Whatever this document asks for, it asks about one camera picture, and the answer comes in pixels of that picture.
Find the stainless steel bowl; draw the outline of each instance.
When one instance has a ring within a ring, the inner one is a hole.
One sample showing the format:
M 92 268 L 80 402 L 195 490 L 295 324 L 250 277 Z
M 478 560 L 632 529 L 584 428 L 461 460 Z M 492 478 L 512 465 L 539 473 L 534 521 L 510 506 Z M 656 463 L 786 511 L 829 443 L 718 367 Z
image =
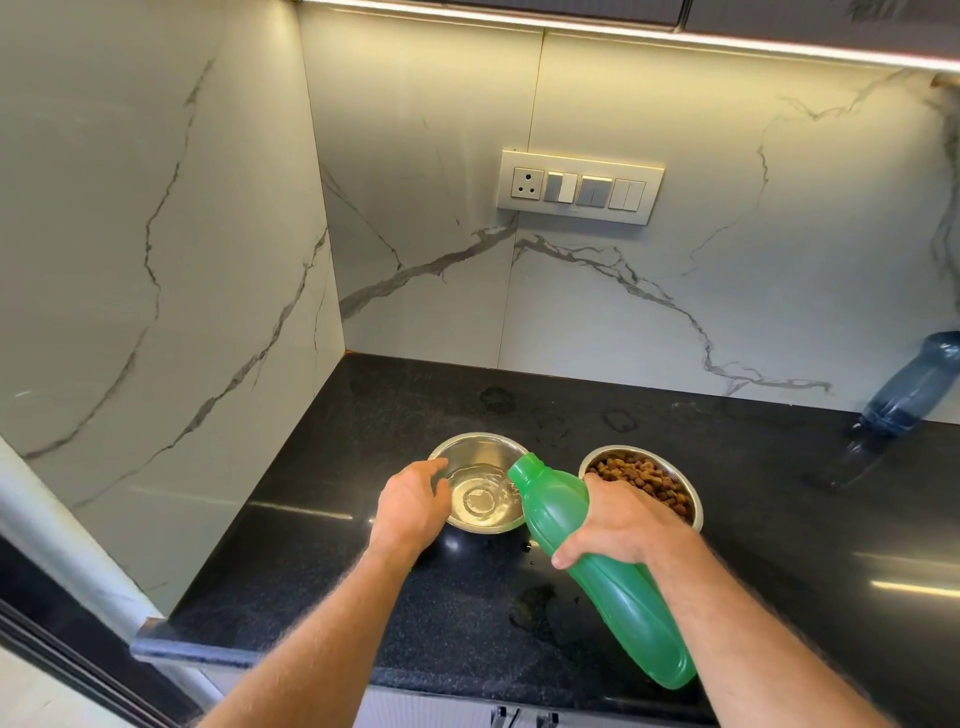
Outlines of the stainless steel bowl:
M 520 493 L 507 471 L 526 448 L 491 432 L 465 432 L 437 445 L 430 458 L 449 462 L 439 473 L 450 481 L 453 508 L 446 522 L 471 533 L 504 533 L 523 524 Z
M 674 483 L 679 483 L 681 487 L 683 487 L 684 493 L 690 498 L 690 502 L 693 504 L 693 530 L 700 531 L 700 529 L 704 527 L 704 506 L 701 504 L 700 497 L 697 495 L 697 492 L 693 489 L 690 481 L 686 479 L 686 475 L 681 473 L 675 465 L 668 463 L 662 457 L 654 452 L 651 452 L 650 450 L 635 448 L 632 445 L 606 445 L 602 448 L 597 448 L 587 457 L 585 457 L 584 461 L 580 464 L 580 471 L 577 474 L 583 478 L 583 476 L 587 474 L 587 468 L 590 467 L 590 463 L 592 463 L 598 457 L 622 458 L 627 454 L 649 457 L 651 460 L 657 463 L 657 467 L 659 467 L 673 479 Z

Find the forearm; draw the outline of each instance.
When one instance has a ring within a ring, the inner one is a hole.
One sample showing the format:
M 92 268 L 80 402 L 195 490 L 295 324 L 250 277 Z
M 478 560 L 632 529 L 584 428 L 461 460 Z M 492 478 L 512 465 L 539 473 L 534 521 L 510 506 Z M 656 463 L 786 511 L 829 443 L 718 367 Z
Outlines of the forearm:
M 725 728 L 889 725 L 689 534 L 647 566 Z
M 340 586 L 214 709 L 203 728 L 349 728 L 416 556 L 368 549 Z

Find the person's left arm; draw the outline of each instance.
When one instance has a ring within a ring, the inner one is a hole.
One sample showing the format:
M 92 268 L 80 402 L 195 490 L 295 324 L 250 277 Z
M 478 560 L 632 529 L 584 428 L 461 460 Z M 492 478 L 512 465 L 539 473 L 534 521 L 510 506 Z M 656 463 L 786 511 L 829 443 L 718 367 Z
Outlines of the person's left arm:
M 201 723 L 202 728 L 353 725 L 403 580 L 450 515 L 446 460 L 387 481 L 370 545 L 348 576 Z

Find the granite countertop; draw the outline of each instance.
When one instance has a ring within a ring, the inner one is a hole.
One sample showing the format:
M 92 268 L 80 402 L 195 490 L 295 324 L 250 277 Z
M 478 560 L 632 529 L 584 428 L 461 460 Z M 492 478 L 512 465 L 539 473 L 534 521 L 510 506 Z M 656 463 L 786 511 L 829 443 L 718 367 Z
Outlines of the granite countertop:
M 924 423 L 853 485 L 811 487 L 849 413 L 349 354 L 303 415 L 142 659 L 248 667 L 363 549 L 384 481 L 486 430 L 576 473 L 633 444 L 679 467 L 731 569 L 906 725 L 960 722 L 960 426 Z M 521 527 L 445 526 L 403 587 L 376 685 L 713 723 L 699 682 L 671 692 L 627 658 Z

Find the person's left hand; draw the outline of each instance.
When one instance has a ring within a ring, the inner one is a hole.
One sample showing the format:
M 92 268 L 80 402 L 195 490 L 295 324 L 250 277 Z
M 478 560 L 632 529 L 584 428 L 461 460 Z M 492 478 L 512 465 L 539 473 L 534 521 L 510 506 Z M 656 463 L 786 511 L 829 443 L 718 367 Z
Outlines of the person's left hand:
M 421 460 L 387 481 L 376 505 L 370 548 L 416 558 L 433 543 L 450 515 L 450 484 L 441 478 L 435 495 L 430 479 L 445 467 L 445 457 Z

